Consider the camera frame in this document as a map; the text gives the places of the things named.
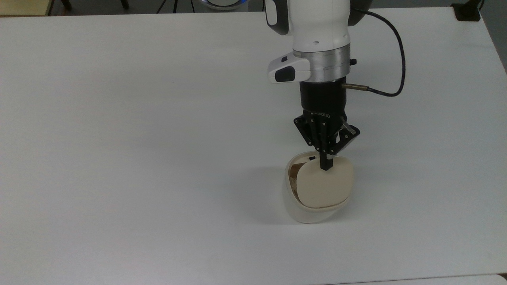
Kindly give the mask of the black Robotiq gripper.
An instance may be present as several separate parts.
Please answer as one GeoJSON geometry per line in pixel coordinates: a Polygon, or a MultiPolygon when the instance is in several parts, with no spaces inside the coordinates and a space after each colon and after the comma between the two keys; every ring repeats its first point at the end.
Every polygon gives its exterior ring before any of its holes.
{"type": "Polygon", "coordinates": [[[300,82],[303,115],[294,119],[308,146],[319,152],[319,165],[324,171],[333,167],[334,157],[360,135],[360,130],[347,123],[345,106],[346,79],[333,82],[300,82]]]}

